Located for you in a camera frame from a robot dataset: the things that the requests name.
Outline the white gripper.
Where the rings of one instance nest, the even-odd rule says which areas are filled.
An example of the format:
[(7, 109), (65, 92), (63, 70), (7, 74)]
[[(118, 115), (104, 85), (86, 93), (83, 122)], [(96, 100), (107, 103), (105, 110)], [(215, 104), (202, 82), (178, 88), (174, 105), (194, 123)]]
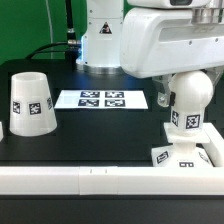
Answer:
[(205, 86), (218, 84), (224, 74), (224, 23), (194, 24), (190, 10), (133, 8), (123, 22), (120, 65), (134, 77), (156, 76), (157, 103), (173, 106), (171, 74), (206, 69)]

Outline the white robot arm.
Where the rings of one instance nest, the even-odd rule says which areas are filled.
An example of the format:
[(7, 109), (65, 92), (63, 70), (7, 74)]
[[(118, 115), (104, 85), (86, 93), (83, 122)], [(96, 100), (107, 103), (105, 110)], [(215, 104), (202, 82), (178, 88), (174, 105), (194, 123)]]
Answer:
[(173, 74), (202, 70), (213, 84), (224, 74), (224, 0), (86, 2), (80, 70), (151, 77), (163, 107), (171, 103)]

